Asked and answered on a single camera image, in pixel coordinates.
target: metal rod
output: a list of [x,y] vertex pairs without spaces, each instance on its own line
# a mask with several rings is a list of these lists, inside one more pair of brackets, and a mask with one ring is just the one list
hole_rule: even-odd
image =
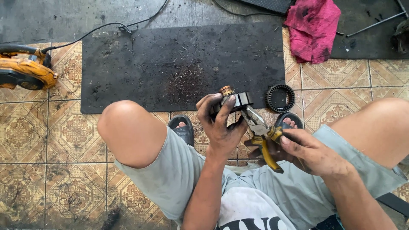
[[400,0],[396,0],[398,2],[398,4],[400,5],[400,7],[402,8],[402,10],[405,12],[406,15],[406,19],[409,19],[409,15],[408,12],[405,10],[405,8],[403,7],[403,4]]
[[382,21],[380,21],[380,22],[378,22],[378,23],[375,23],[375,24],[373,24],[373,25],[370,25],[370,26],[368,26],[368,27],[366,27],[366,28],[363,28],[362,30],[358,30],[358,31],[356,31],[356,32],[353,33],[353,34],[348,34],[346,37],[350,37],[350,36],[352,36],[352,35],[358,34],[358,33],[362,32],[362,31],[364,31],[364,30],[367,30],[367,29],[369,29],[369,28],[371,28],[371,27],[374,27],[374,26],[376,26],[376,25],[379,25],[379,24],[381,24],[381,23],[384,23],[384,22],[386,22],[386,21],[388,21],[388,20],[390,20],[390,19],[396,18],[396,17],[398,17],[398,16],[400,16],[400,15],[402,15],[402,14],[406,14],[406,11],[404,11],[404,12],[402,12],[402,13],[399,13],[399,14],[397,14],[397,15],[395,15],[395,16],[392,16],[392,17],[390,17],[390,18],[387,18],[387,19],[385,19],[385,20],[382,20]]

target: light gray shorts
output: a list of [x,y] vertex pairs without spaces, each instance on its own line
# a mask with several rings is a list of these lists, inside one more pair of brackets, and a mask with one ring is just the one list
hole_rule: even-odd
[[[334,149],[358,170],[370,194],[377,198],[407,181],[374,162],[330,127],[323,125],[313,134]],[[205,157],[168,127],[165,143],[157,159],[148,167],[134,169],[115,164],[135,185],[156,203],[169,219],[181,225],[183,213],[198,182]],[[274,173],[267,165],[237,176],[224,169],[222,193],[232,187],[252,187],[266,193],[298,230],[309,229],[336,213],[335,202],[319,176],[309,175],[284,162],[284,173]]]

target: toe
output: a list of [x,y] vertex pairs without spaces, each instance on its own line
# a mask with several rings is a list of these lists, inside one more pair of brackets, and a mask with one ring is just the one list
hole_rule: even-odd
[[283,122],[286,123],[286,124],[288,124],[288,125],[290,125],[291,119],[288,118],[288,117],[286,117],[286,118],[283,119]]

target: dirty hand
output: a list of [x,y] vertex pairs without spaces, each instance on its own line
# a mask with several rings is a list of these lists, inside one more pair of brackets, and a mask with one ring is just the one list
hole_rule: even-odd
[[210,140],[206,157],[227,160],[245,134],[247,123],[243,118],[240,118],[236,123],[227,127],[227,118],[236,103],[234,96],[230,96],[226,100],[213,122],[209,114],[210,108],[221,100],[221,93],[209,94],[196,104],[196,108],[198,109],[198,119]]
[[284,129],[280,145],[267,140],[269,152],[275,161],[286,160],[315,176],[345,175],[353,167],[337,152],[324,145],[303,129]]

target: dirty floor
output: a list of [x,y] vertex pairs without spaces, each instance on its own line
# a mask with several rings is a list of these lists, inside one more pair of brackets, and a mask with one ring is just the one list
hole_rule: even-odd
[[[283,38],[285,79],[297,96],[292,112],[311,133],[372,100],[409,100],[409,60],[330,59],[319,65],[300,65],[290,55],[287,30],[283,30]],[[55,87],[47,91],[0,89],[0,213],[7,225],[99,229],[107,211],[117,204],[123,218],[115,229],[176,229],[113,164],[114,158],[96,129],[100,115],[80,113],[81,42],[51,55],[53,69],[61,75]],[[271,124],[277,117],[266,109],[259,112]],[[196,111],[153,115],[167,124],[178,113],[192,120],[195,148],[204,155],[209,139]],[[230,122],[237,118],[232,114]],[[248,159],[249,151],[240,143],[228,164],[255,161]],[[409,167],[401,168],[409,176]],[[394,193],[409,201],[409,184]]]

